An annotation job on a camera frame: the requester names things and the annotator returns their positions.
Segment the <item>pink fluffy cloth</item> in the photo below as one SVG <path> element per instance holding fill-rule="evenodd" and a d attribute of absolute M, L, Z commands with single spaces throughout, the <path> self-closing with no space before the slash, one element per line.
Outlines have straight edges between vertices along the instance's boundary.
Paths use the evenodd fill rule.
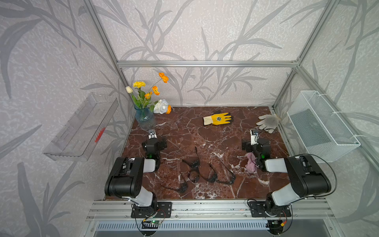
<path fill-rule="evenodd" d="M 255 155 L 253 153 L 248 153 L 247 158 L 248 158 L 248 163 L 245 166 L 246 171 L 248 173 L 256 173 L 258 168 L 257 168 L 257 164 L 256 164 Z"/>

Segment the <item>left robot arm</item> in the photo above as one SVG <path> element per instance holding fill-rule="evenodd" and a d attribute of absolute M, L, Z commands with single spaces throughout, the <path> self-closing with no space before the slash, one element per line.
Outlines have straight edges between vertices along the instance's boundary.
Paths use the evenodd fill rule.
<path fill-rule="evenodd" d="M 158 208 L 153 192 L 143 187 L 145 173 L 158 171 L 161 161 L 160 152 L 167 148 L 166 140 L 150 138 L 142 144 L 144 157 L 122 158 L 115 160 L 105 184 L 105 195 L 126 199 L 139 208 Z"/>

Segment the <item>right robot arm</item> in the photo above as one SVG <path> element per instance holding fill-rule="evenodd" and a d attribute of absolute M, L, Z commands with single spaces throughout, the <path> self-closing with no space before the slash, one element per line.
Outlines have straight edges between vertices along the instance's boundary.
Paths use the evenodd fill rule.
<path fill-rule="evenodd" d="M 268 193 L 265 201 L 247 202 L 252 217 L 291 216 L 290 205 L 306 197 L 323 195 L 331 191 L 332 185 L 326 174 L 313 158 L 303 154 L 287 158 L 271 158 L 270 143 L 267 139 L 257 139 L 255 144 L 241 141 L 242 150 L 255 159 L 253 164 L 263 172 L 286 173 L 290 183 L 283 188 Z"/>

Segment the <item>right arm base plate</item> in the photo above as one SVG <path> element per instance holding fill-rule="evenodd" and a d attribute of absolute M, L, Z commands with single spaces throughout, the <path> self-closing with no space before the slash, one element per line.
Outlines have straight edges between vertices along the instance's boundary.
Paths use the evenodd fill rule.
<path fill-rule="evenodd" d="M 248 199 L 247 205 L 250 209 L 252 217 L 260 217 L 260 218 L 292 217 L 292 212 L 289 205 L 277 206 L 270 199 L 266 201 L 257 201 L 255 199 Z"/>

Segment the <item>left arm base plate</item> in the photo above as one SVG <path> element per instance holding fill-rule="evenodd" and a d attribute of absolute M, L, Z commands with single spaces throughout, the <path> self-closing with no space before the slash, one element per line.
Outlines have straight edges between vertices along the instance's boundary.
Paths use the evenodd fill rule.
<path fill-rule="evenodd" d="M 138 207 L 132 205 L 131 218 L 149 218 L 151 216 L 158 218 L 170 218 L 172 211 L 172 202 L 158 201 L 147 207 Z"/>

